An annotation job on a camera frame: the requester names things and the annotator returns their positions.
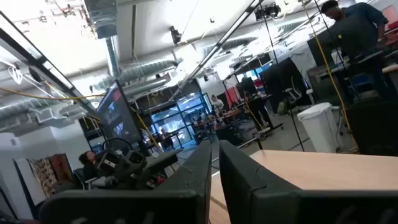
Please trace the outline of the white trash bin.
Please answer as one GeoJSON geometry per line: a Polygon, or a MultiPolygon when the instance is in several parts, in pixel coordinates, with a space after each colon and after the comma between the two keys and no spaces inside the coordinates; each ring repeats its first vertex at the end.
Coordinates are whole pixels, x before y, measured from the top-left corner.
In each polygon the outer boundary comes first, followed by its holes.
{"type": "Polygon", "coordinates": [[[332,104],[319,103],[300,112],[298,120],[303,124],[315,152],[336,153],[341,137],[332,112],[332,104]]]}

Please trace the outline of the silver air duct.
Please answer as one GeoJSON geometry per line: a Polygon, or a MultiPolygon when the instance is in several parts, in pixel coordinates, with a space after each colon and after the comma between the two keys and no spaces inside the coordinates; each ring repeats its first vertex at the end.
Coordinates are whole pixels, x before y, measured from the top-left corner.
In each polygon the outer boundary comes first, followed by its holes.
{"type": "Polygon", "coordinates": [[[183,62],[183,58],[163,58],[160,60],[154,60],[149,62],[129,64],[128,66],[120,70],[120,76],[116,78],[106,77],[102,78],[100,81],[95,81],[94,84],[90,85],[90,90],[105,90],[109,88],[112,82],[115,80],[122,84],[136,80],[138,78],[156,75],[158,73],[177,67],[181,62],[183,62]]]}

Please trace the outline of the black ceiling spotlight cluster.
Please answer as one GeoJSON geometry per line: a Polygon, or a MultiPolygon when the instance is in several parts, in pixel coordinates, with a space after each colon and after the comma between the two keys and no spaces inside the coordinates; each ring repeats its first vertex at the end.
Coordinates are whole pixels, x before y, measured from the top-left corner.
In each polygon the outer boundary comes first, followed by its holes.
{"type": "Polygon", "coordinates": [[[260,21],[262,19],[276,19],[280,13],[281,8],[276,3],[272,3],[268,6],[260,5],[254,11],[254,15],[257,21],[260,21]]]}

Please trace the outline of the large black box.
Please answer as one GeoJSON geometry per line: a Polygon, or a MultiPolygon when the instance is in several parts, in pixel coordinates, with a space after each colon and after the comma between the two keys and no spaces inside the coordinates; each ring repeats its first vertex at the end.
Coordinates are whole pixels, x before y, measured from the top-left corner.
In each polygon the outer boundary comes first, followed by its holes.
{"type": "Polygon", "coordinates": [[[398,101],[370,98],[346,110],[359,152],[398,157],[398,101]]]}

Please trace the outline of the silver vertical duct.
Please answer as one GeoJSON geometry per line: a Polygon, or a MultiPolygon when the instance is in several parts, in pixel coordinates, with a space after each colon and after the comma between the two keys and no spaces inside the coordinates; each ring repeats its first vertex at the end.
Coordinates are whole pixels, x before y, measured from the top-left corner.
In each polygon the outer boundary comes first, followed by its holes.
{"type": "Polygon", "coordinates": [[[109,73],[113,78],[119,78],[121,72],[114,43],[114,37],[118,34],[118,4],[116,0],[84,0],[84,5],[97,38],[105,42],[109,73]]]}

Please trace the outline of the large black monitor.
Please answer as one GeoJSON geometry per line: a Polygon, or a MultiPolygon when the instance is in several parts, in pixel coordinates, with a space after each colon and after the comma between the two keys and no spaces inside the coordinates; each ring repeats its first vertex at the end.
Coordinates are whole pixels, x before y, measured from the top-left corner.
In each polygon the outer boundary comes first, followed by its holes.
{"type": "Polygon", "coordinates": [[[142,134],[136,125],[137,120],[117,80],[108,88],[96,109],[96,114],[107,139],[122,138],[129,143],[142,140],[142,134]]]}

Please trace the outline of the black tripod pole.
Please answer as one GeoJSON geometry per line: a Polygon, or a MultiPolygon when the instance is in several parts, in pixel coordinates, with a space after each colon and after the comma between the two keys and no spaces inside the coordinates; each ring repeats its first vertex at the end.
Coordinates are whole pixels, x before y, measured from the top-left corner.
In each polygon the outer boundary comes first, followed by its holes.
{"type": "MultiPolygon", "coordinates": [[[[270,29],[269,29],[269,26],[268,26],[268,23],[267,23],[267,18],[265,17],[265,12],[264,12],[264,8],[263,8],[263,6],[262,6],[262,3],[260,3],[260,8],[261,8],[262,17],[264,18],[264,22],[265,22],[266,29],[267,29],[267,32],[268,32],[268,36],[269,36],[269,40],[270,40],[270,43],[271,43],[272,52],[273,52],[273,54],[274,54],[274,60],[275,60],[275,62],[276,62],[277,68],[280,69],[280,67],[279,67],[279,61],[278,61],[278,59],[277,59],[277,55],[276,55],[275,48],[274,48],[274,43],[273,43],[273,40],[272,40],[272,37],[271,37],[271,32],[270,32],[270,29]]],[[[285,87],[285,86],[284,86],[283,75],[278,75],[278,78],[279,78],[279,80],[280,80],[281,87],[285,87]]],[[[285,89],[284,89],[284,90],[281,90],[281,93],[282,93],[283,96],[284,96],[284,100],[287,101],[285,105],[286,105],[287,111],[289,112],[289,115],[290,115],[290,117],[291,117],[291,119],[292,119],[292,122],[293,122],[293,125],[294,125],[294,128],[295,128],[295,132],[296,132],[296,135],[297,135],[297,137],[298,137],[299,144],[300,144],[300,147],[301,147],[301,149],[302,149],[302,152],[305,152],[305,149],[304,149],[304,147],[303,147],[303,142],[302,142],[302,140],[301,140],[301,137],[300,137],[299,132],[298,132],[298,129],[297,129],[296,122],[295,122],[295,120],[294,120],[294,114],[293,114],[293,112],[292,112],[291,104],[290,104],[290,102],[289,102],[289,100],[288,100],[288,98],[287,98],[286,90],[285,90],[285,89]]]]}

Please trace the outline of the blue chair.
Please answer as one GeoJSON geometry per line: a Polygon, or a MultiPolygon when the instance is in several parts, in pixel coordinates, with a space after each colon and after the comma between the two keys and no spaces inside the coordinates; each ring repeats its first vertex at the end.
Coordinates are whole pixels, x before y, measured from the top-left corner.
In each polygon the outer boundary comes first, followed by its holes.
{"type": "Polygon", "coordinates": [[[371,76],[367,73],[353,75],[350,80],[356,93],[364,93],[374,90],[371,76]]]}

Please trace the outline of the brown hanging cloth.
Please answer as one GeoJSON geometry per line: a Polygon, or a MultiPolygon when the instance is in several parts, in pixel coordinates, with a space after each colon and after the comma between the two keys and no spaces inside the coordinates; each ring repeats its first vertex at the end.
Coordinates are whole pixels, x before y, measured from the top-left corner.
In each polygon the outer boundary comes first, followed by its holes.
{"type": "Polygon", "coordinates": [[[49,157],[49,162],[58,181],[71,182],[73,180],[72,170],[66,154],[54,154],[49,157]]]}

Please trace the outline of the black ceiling rail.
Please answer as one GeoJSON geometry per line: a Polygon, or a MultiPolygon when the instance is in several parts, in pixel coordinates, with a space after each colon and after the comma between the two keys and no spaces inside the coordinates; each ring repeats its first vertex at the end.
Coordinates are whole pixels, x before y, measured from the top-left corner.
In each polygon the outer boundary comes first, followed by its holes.
{"type": "Polygon", "coordinates": [[[206,65],[206,63],[214,56],[217,51],[223,46],[223,44],[233,35],[235,30],[259,7],[264,0],[252,0],[251,4],[245,8],[243,13],[236,19],[233,25],[226,31],[226,33],[220,38],[219,41],[213,46],[209,53],[200,61],[198,66],[193,70],[189,76],[187,76],[178,89],[168,99],[167,102],[172,101],[184,88],[185,85],[206,65]]]}

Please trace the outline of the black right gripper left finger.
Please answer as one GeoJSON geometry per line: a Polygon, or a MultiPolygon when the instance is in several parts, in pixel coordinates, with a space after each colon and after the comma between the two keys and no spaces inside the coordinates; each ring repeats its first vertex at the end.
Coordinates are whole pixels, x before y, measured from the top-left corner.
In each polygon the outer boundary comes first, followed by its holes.
{"type": "Polygon", "coordinates": [[[211,144],[154,190],[69,190],[46,201],[40,224],[208,224],[211,144]]]}

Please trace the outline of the person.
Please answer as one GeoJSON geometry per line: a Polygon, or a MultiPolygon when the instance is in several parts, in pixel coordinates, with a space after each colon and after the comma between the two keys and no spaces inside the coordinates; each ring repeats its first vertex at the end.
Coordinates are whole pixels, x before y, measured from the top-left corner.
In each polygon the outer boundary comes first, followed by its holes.
{"type": "Polygon", "coordinates": [[[335,22],[332,34],[342,37],[340,43],[342,52],[349,57],[349,71],[368,75],[382,98],[395,97],[391,79],[382,74],[382,53],[389,50],[385,35],[388,19],[383,13],[365,2],[339,7],[336,0],[324,2],[320,11],[335,22]]]}
{"type": "Polygon", "coordinates": [[[224,104],[223,102],[218,99],[215,95],[211,96],[211,101],[213,102],[213,105],[218,109],[218,110],[222,110],[224,108],[224,104]]]}
{"type": "Polygon", "coordinates": [[[85,180],[90,180],[100,177],[100,173],[96,168],[95,154],[92,151],[86,151],[78,158],[83,165],[83,175],[85,180]]]}

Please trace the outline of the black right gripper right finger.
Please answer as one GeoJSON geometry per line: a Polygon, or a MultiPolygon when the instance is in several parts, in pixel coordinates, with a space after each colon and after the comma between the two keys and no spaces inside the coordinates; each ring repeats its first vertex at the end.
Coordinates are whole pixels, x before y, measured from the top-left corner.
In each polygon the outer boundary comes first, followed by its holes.
{"type": "Polygon", "coordinates": [[[398,224],[398,190],[304,190],[220,142],[231,224],[398,224]]]}

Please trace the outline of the patterned hanging cloth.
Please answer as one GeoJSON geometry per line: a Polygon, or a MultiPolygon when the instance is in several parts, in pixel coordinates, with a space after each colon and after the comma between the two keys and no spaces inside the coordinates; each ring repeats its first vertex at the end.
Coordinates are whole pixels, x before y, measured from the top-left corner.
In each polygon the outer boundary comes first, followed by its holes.
{"type": "Polygon", "coordinates": [[[28,159],[27,161],[44,195],[50,198],[55,193],[58,180],[49,159],[28,159]]]}

